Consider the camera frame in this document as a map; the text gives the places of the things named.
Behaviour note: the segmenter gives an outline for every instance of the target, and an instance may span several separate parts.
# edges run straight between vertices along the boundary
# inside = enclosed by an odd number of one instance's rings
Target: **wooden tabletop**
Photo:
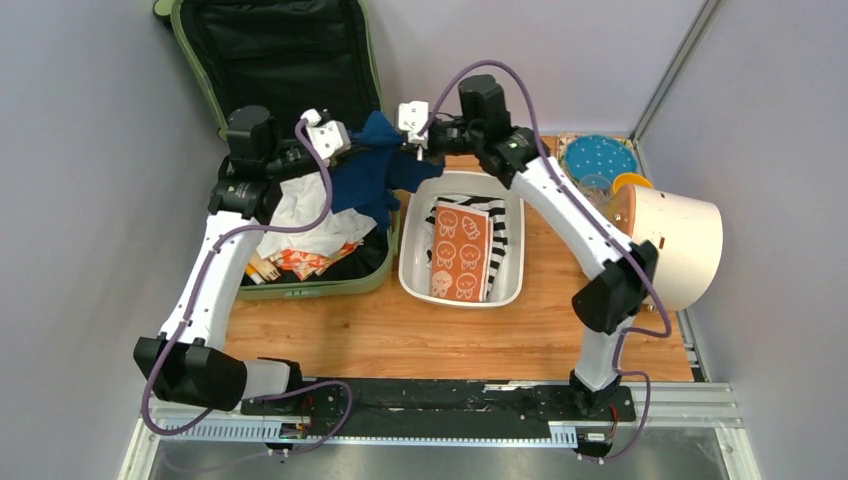
[[[448,168],[479,171],[471,156],[449,158]],[[405,208],[409,195],[401,197]],[[395,261],[371,293],[236,301],[226,352],[242,360],[291,359],[307,376],[567,379],[583,335],[571,297],[586,278],[556,233],[525,208],[524,286],[510,305],[464,310],[422,302],[401,286]],[[662,330],[654,313],[641,313],[635,324]],[[677,322],[673,328],[665,340],[629,337],[623,367],[653,380],[692,381]]]

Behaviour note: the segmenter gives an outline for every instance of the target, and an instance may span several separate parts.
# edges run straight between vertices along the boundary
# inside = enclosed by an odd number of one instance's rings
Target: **black and white striped cloth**
[[[506,202],[502,198],[494,197],[472,197],[469,195],[445,195],[436,198],[436,202],[456,203],[466,207],[475,208],[481,212],[487,212],[492,220],[492,255],[489,259],[489,282],[486,286],[486,298],[492,293],[495,277],[501,268],[506,247],[509,240],[506,238]],[[436,205],[430,209],[430,215],[424,219],[425,243],[427,248],[427,267],[433,260],[433,228],[436,225]]]

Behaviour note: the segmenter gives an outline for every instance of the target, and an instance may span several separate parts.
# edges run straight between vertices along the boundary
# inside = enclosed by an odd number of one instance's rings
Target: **open suitcase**
[[[159,0],[154,14],[172,29],[212,114],[226,138],[227,116],[246,105],[271,111],[284,131],[294,131],[310,108],[359,131],[381,109],[364,5],[357,0]],[[401,222],[395,215],[385,239],[366,238],[366,275],[244,285],[239,298],[265,299],[364,293],[389,276]]]

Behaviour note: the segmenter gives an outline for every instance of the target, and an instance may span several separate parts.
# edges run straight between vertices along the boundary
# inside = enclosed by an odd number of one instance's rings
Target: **yellow cup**
[[[615,180],[612,182],[612,193],[618,193],[618,190],[621,187],[629,184],[654,188],[654,184],[652,184],[650,180],[643,177],[642,175],[639,175],[638,173],[622,173],[621,175],[615,177]]]

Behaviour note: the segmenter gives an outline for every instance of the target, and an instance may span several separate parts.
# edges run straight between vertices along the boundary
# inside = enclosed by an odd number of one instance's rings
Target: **robotic arm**
[[[420,128],[429,117],[428,104],[411,102],[399,107],[398,127],[406,136],[404,148],[419,156],[474,154],[487,173],[497,177],[533,205],[551,224],[577,257],[589,283],[572,299],[586,326],[580,360],[570,377],[573,401],[586,417],[609,404],[620,377],[612,368],[615,346],[629,327],[646,296],[645,287],[621,253],[610,246],[585,214],[559,188],[570,193],[627,251],[651,278],[657,250],[649,242],[635,245],[588,203],[569,181],[554,182],[545,161],[556,165],[549,153],[539,152],[533,132],[510,123],[503,89],[490,75],[471,76],[459,83],[461,117],[436,120]],[[304,114],[313,150],[329,162],[351,151],[344,126],[311,110]],[[220,246],[217,255],[207,252],[233,228],[267,225],[280,200],[279,182],[310,171],[313,160],[303,150],[281,141],[273,120],[261,107],[245,107],[231,116],[228,143],[231,154],[219,170],[212,193],[203,248],[178,304],[159,336],[140,338],[134,358],[142,373],[153,381],[153,392],[162,400],[220,410],[232,410],[242,399],[285,392],[299,377],[296,364],[277,360],[241,362],[221,352],[226,325],[242,278],[244,265],[258,246],[262,233],[248,231]],[[556,175],[566,178],[557,167]],[[204,262],[205,281],[196,284]],[[191,320],[181,327],[188,301],[196,303]],[[153,365],[166,343],[179,332],[173,352],[155,375]]]

